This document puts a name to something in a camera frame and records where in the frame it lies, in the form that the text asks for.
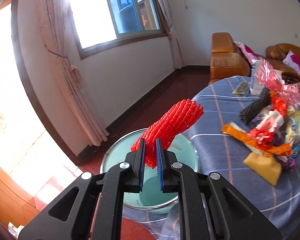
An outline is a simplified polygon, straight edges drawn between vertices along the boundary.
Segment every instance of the yellow sponge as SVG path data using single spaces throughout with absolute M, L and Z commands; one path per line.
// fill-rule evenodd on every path
M 272 186 L 277 184 L 282 167 L 274 157 L 265 157 L 256 153 L 250 153 L 243 162 Z

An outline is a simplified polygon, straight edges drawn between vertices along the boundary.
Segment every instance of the white curtain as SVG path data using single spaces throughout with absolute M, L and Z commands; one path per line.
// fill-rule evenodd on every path
M 169 2 L 168 0 L 158 0 L 158 2 L 169 28 L 169 38 L 170 38 L 170 45 L 171 45 L 174 67 L 182 68 L 185 66 L 185 60 L 180 48 L 176 29 L 173 26 L 173 19 L 172 19 L 172 13 L 170 10 Z
M 99 146 L 109 133 L 94 118 L 80 91 L 81 75 L 65 50 L 68 0 L 39 0 L 40 30 L 49 51 L 50 66 L 69 107 L 80 123 L 90 145 Z

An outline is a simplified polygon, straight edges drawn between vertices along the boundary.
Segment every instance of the white wall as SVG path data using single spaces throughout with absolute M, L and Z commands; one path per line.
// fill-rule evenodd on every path
M 50 68 L 36 12 L 37 0 L 18 0 L 18 31 L 26 70 L 46 115 L 68 145 L 78 155 L 88 142 L 68 107 Z
M 129 43 L 80 60 L 70 26 L 69 59 L 82 75 L 95 116 L 107 127 L 174 71 L 167 37 Z
M 186 65 L 210 64 L 214 32 L 229 32 L 234 41 L 245 43 L 261 55 L 266 47 L 277 43 L 300 46 L 297 0 L 169 0 L 169 3 Z

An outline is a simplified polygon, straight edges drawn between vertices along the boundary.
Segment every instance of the pink pillow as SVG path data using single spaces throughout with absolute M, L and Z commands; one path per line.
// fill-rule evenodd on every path
M 255 54 L 252 51 L 252 49 L 250 49 L 248 46 L 244 45 L 241 42 L 235 42 L 235 41 L 234 41 L 234 44 L 237 45 L 237 47 L 242 51 L 242 53 L 245 55 L 245 57 L 247 58 L 247 60 L 249 61 L 251 66 L 252 66 L 253 59 L 256 59 L 256 60 L 259 59 L 260 55 Z
M 288 55 L 283 60 L 283 63 L 294 69 L 300 76 L 300 59 L 292 52 L 292 50 L 289 51 Z

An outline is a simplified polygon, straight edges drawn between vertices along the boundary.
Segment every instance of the metal screw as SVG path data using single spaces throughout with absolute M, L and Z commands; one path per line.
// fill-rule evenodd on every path
M 127 168 L 130 167 L 130 163 L 126 163 L 126 162 L 120 163 L 119 167 L 120 167 L 121 169 L 127 169 Z
M 90 179 L 92 177 L 92 174 L 90 172 L 84 172 L 81 174 L 81 178 L 83 179 Z
M 174 167 L 175 169 L 180 169 L 180 168 L 182 168 L 182 163 L 175 162 L 175 163 L 172 164 L 172 167 Z
M 213 173 L 210 174 L 210 177 L 211 177 L 211 179 L 218 180 L 218 179 L 220 179 L 220 174 L 216 173 L 216 172 L 213 172 Z

